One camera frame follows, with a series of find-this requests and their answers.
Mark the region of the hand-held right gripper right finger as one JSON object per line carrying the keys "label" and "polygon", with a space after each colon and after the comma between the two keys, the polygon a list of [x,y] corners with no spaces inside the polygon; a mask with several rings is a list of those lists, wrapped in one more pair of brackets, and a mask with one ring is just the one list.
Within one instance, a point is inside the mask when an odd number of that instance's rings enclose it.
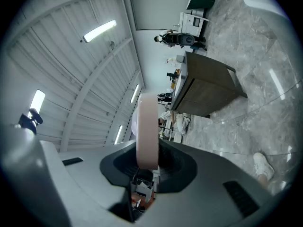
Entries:
{"label": "hand-held right gripper right finger", "polygon": [[191,156],[197,174],[182,191],[159,194],[142,216],[143,227],[256,227],[282,199],[219,155],[166,140],[164,144]]}

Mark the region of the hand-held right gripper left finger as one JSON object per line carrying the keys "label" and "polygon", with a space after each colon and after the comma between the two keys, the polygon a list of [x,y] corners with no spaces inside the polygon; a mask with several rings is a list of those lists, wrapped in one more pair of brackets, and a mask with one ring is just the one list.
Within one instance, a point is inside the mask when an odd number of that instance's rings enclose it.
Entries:
{"label": "hand-held right gripper left finger", "polygon": [[101,160],[132,144],[127,141],[109,147],[57,152],[55,145],[41,141],[46,163],[73,227],[152,227],[154,220],[142,216],[132,224],[109,212],[123,196],[122,187],[113,186],[99,169]]}

